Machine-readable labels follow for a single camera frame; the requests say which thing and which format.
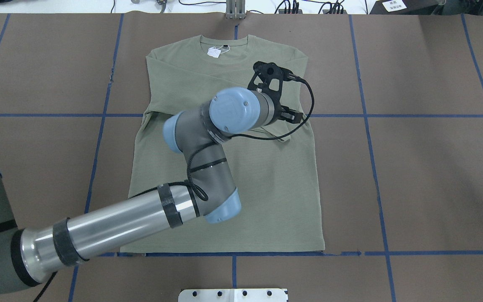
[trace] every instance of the green fabric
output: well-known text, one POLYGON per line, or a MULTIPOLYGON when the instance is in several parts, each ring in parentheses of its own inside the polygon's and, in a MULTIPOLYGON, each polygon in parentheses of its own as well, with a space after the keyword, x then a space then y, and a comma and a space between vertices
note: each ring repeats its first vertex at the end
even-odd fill
MULTIPOLYGON (((211 40, 195 36, 154 49, 146 63, 152 99, 135 139, 129 195, 161 183, 186 179, 184 156, 163 141, 165 120, 211 99, 218 91, 247 87, 256 61, 275 62, 303 76, 307 57, 299 50, 256 36, 211 40), (213 58, 209 47, 228 44, 213 58)), ((281 103, 301 110, 300 84, 283 85, 281 103)), ((296 125, 283 121, 252 130, 281 135, 296 125)), ((314 134, 310 123, 281 141, 235 138, 223 145, 242 209, 231 220, 211 225, 203 218, 121 247, 121 252, 301 252, 323 250, 322 214, 314 134)))

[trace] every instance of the white sticker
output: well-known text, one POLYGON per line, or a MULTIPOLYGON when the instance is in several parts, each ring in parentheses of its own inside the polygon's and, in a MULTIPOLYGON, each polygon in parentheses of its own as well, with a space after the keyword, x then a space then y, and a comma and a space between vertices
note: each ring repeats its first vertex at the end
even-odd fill
POLYGON ((407 8, 402 0, 392 0, 383 2, 382 4, 388 12, 404 10, 407 8))
POLYGON ((217 49, 215 47, 210 47, 208 49, 208 55, 210 57, 219 57, 220 54, 221 54, 221 50, 220 49, 217 49))

